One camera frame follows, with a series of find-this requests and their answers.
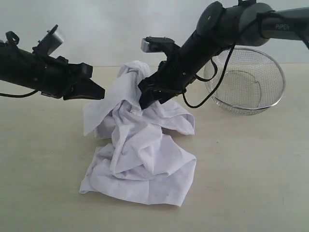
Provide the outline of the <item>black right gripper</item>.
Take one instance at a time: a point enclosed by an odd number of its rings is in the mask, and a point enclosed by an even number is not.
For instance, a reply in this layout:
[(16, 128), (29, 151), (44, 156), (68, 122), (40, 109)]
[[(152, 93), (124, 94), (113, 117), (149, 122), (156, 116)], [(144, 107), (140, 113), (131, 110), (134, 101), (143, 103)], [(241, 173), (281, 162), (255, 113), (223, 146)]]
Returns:
[(148, 108), (156, 101), (164, 104), (186, 93), (187, 86), (196, 80), (196, 73), (196, 55), (174, 54), (170, 56), (159, 65), (154, 74), (138, 84), (141, 91), (141, 109)]

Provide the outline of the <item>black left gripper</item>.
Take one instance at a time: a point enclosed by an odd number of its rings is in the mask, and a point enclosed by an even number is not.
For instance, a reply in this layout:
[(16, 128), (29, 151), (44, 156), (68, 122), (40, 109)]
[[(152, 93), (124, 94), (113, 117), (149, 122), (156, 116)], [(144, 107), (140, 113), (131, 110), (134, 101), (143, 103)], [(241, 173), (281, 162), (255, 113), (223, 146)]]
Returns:
[(105, 89), (91, 80), (93, 67), (70, 64), (64, 59), (48, 65), (44, 72), (40, 93), (43, 96), (67, 100), (101, 100)]

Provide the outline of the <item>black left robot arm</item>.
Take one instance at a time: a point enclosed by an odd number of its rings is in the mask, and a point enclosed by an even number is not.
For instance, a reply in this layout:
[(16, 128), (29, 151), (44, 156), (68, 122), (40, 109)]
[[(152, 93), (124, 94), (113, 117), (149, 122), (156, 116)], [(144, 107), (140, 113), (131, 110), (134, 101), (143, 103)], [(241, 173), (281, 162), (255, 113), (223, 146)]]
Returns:
[(103, 99), (105, 89), (91, 80), (92, 72), (92, 66), (71, 64), (64, 57), (39, 56), (5, 43), (0, 46), (0, 79), (47, 97)]

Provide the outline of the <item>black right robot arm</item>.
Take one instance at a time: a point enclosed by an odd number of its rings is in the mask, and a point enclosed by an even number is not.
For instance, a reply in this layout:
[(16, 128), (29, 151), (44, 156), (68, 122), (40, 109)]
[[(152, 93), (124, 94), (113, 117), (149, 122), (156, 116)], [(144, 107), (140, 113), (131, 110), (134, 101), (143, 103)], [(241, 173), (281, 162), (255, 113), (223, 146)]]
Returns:
[(196, 80), (197, 72), (224, 50), (233, 50), (237, 45), (261, 46), (270, 39), (308, 44), (308, 8), (275, 11), (254, 0), (240, 0), (225, 8), (216, 1), (203, 11), (196, 29), (182, 46), (166, 37), (143, 38), (143, 52), (162, 52), (167, 59), (159, 64), (157, 72), (139, 83), (141, 108), (184, 94)]

